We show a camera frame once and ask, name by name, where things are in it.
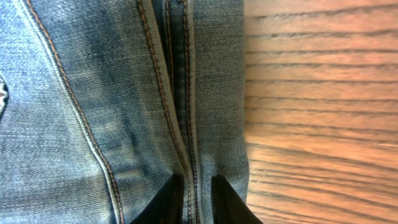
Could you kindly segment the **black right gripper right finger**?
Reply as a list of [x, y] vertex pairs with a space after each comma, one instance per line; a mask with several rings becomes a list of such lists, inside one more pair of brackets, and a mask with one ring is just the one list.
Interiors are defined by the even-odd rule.
[[211, 178], [211, 201], [214, 224], [262, 224], [222, 175]]

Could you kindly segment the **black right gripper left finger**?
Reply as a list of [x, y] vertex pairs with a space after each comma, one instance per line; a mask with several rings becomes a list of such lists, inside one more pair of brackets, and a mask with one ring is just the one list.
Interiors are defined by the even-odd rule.
[[184, 181], [173, 174], [131, 224], [181, 224]]

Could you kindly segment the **light blue jeans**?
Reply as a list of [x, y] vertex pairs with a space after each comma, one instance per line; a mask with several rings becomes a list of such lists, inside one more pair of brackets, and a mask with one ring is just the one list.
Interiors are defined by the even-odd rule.
[[248, 193], [242, 1], [1, 2], [1, 222], [131, 223], [173, 175]]

